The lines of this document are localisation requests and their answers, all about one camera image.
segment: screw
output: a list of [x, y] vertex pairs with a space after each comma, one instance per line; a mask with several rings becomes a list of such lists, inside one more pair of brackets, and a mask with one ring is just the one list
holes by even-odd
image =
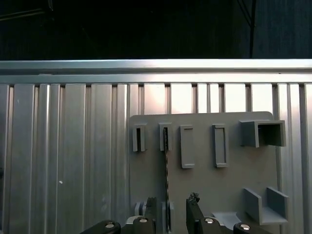
[[247, 224], [241, 224], [240, 227], [244, 230], [250, 230], [250, 227]]
[[214, 220], [212, 218], [207, 218], [207, 219], [205, 219], [205, 222], [212, 224], [214, 222]]
[[113, 228], [115, 225], [113, 223], [106, 224], [106, 228]]

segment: dark background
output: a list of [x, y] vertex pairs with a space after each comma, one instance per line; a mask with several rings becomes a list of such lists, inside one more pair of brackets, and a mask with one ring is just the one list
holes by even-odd
[[[0, 15], [47, 1], [0, 0]], [[253, 58], [312, 58], [311, 12], [311, 0], [258, 0]], [[0, 60], [240, 59], [249, 33], [236, 0], [55, 0], [54, 14], [0, 21]]]

